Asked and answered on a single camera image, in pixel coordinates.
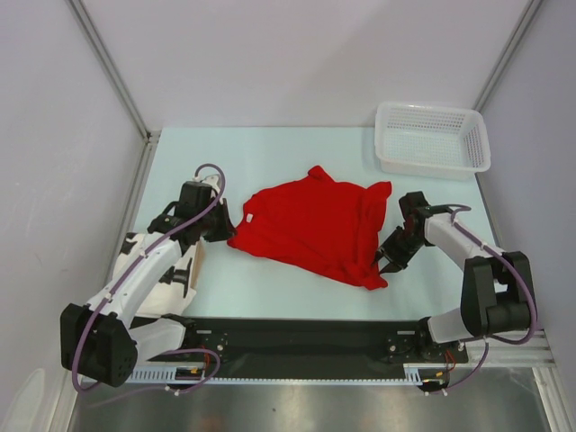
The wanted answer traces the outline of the red t shirt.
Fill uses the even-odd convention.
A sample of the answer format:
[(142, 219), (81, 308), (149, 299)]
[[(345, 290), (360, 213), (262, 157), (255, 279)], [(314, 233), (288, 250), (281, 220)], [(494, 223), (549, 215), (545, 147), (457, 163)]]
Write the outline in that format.
[(228, 244), (343, 284), (385, 288), (374, 258), (391, 195), (389, 181), (362, 187), (314, 166), (300, 180), (253, 194)]

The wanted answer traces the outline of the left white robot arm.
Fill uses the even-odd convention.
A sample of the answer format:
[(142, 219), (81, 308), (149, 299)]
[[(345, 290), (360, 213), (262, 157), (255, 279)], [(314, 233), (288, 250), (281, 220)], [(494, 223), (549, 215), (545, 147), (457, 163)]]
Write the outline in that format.
[(145, 361), (197, 353), (194, 321), (182, 314), (197, 294), (204, 244), (236, 234), (224, 187), (221, 174), (185, 182), (146, 231), (126, 234), (112, 280), (62, 311), (61, 363), (78, 391), (82, 377), (119, 387)]

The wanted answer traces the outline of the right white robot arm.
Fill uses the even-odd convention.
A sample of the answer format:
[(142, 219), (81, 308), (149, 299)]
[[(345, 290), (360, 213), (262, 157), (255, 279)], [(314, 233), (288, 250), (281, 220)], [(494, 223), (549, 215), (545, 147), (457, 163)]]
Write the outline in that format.
[(463, 204), (430, 204), (421, 192), (399, 199), (403, 224), (396, 227), (374, 256), (387, 264), (380, 274), (408, 268), (423, 247), (439, 248), (463, 272), (459, 307), (424, 318), (415, 338), (417, 354), (436, 361), (448, 343), (492, 338), (519, 346), (534, 336), (537, 308), (528, 257), (483, 241), (458, 219), (471, 208)]

